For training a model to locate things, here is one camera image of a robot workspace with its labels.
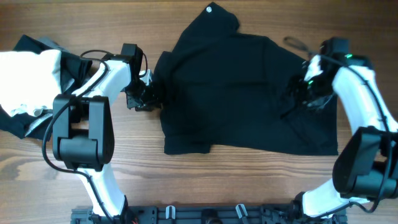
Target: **black t-shirt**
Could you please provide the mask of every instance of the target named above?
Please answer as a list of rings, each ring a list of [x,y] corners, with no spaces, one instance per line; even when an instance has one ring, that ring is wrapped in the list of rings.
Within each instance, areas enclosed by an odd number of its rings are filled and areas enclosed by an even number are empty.
[[[240,34],[235,15],[211,3],[164,52],[165,153],[208,153],[212,144],[301,155],[337,155],[336,99],[319,112],[292,110],[291,77],[303,59],[267,37]]]

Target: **table surface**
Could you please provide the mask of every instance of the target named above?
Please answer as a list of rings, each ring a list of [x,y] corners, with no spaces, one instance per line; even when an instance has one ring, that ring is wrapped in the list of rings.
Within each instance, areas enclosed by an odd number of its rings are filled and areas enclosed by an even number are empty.
[[[89,49],[117,53],[123,43],[135,43],[147,54],[151,69],[209,3],[29,2],[0,3],[0,50],[11,50],[22,34],[50,37],[75,54]],[[266,35],[280,45],[287,35],[312,49],[333,36],[349,38],[354,54],[372,60],[379,89],[392,115],[398,117],[397,1],[217,3],[236,14],[240,32]],[[159,111],[127,110],[124,97],[120,94],[111,107],[116,140],[112,162],[130,205],[288,203],[297,193],[331,177],[335,156],[292,156],[229,146],[213,146],[209,154],[165,155]],[[351,137],[341,103],[337,124],[341,152]],[[40,145],[34,139],[20,140],[0,132],[0,223],[69,223],[72,208],[91,204],[78,177],[47,166]],[[370,215],[352,208],[349,223],[397,223],[397,207],[398,200],[384,200]]]

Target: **wooden table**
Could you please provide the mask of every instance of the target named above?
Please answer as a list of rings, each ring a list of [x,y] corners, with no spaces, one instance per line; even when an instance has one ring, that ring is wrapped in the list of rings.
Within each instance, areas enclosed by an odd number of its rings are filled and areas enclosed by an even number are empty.
[[[33,38],[48,36],[75,54],[89,49],[118,53],[123,43],[136,43],[147,54],[149,68],[153,69],[162,51],[174,47],[184,28],[209,2],[28,3],[0,3],[0,50],[11,50],[22,34]],[[268,0],[218,4],[237,15],[240,32],[266,35],[280,45],[287,35],[299,38],[312,49],[333,36],[351,39],[353,53],[372,60],[379,89],[391,113],[398,117],[397,1]],[[124,94],[120,94],[111,112],[116,139],[113,167],[130,205],[287,203],[297,193],[328,180],[336,159],[228,146],[214,146],[205,155],[167,156],[163,153],[159,111],[129,111]],[[341,104],[337,123],[341,151],[351,137]],[[0,132],[0,223],[69,223],[72,208],[91,204],[77,177],[56,172],[45,164],[40,145],[40,141],[20,140]],[[397,208],[398,200],[382,201],[371,215],[352,208],[348,211],[349,222],[398,223]]]

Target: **black fabric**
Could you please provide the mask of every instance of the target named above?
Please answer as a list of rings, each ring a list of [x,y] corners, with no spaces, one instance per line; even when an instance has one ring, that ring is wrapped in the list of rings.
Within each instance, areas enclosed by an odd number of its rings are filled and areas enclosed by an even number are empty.
[[[29,51],[36,54],[40,54],[44,50],[52,49],[51,47],[32,39],[26,35],[23,35],[18,41],[17,45],[14,47],[13,51]],[[91,68],[91,60],[82,60],[79,56],[73,55],[68,52],[61,53],[61,86],[65,86],[67,82],[74,79],[74,84],[67,90],[62,90],[65,94],[71,94],[74,90],[82,86],[86,74]],[[8,131],[11,134],[19,137],[20,139],[25,138],[25,132],[27,131],[29,125],[37,119],[36,117],[30,116],[27,113],[17,114],[10,117],[1,107],[0,107],[0,129],[3,131]],[[36,127],[31,133],[27,135],[29,138],[35,138],[43,140],[44,132],[50,122],[47,119]]]
[[[165,153],[208,153],[212,144],[300,155],[337,155],[336,99],[321,112],[292,110],[289,79],[303,59],[267,37],[240,34],[215,3],[184,30],[154,73],[163,87]]]

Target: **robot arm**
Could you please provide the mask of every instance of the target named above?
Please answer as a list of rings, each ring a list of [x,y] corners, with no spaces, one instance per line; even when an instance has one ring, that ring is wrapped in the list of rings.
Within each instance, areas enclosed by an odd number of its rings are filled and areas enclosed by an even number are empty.
[[[142,50],[134,44],[124,44],[121,55],[106,54],[103,58],[108,66],[101,63],[98,71],[72,95],[58,95],[54,100],[54,114],[75,96],[82,94],[97,81],[99,82],[83,96],[79,102],[62,112],[53,126],[53,154],[63,161],[68,169],[88,174],[94,188],[86,177],[78,175],[83,182],[91,201],[95,223],[106,223],[106,214],[97,200],[94,190],[107,215],[119,223],[132,223],[134,217],[128,209],[126,197],[120,191],[114,178],[110,160],[114,150],[114,135],[110,105],[121,91],[126,92],[127,107],[148,108],[146,92],[151,80],[151,71],[140,71]],[[72,121],[88,116],[89,129],[73,129]]]
[[[386,163],[374,160],[380,150],[385,156],[386,144],[392,144],[392,142],[383,142],[386,137],[386,129],[376,99],[386,117],[389,132],[396,133],[398,130],[397,122],[391,116],[377,89],[375,73],[371,69],[370,63],[364,57],[353,56],[345,51],[346,49],[341,46],[347,45],[346,40],[331,39],[325,43],[323,48],[329,47],[329,49],[324,51],[329,51],[334,58],[340,58],[344,63],[351,64],[349,67],[357,71],[363,78],[359,78],[348,68],[340,67],[337,68],[331,81],[333,92],[343,103],[353,137],[335,163],[333,178],[319,188],[302,195],[302,212],[309,217],[322,216],[349,202],[367,203],[377,198]],[[322,98],[322,93],[328,93],[325,91],[325,86],[317,86],[317,82],[331,80],[330,76],[322,70],[322,64],[322,58],[319,55],[312,58],[304,79],[308,83],[309,92],[318,93],[318,96],[313,96],[313,99]],[[323,67],[331,73],[336,70],[336,68]],[[369,88],[364,85],[363,80],[368,81],[376,99]],[[311,85],[315,85],[314,90],[311,90]],[[397,167],[393,167],[392,171],[386,180],[383,198],[398,197],[398,178],[394,175],[398,171]]]

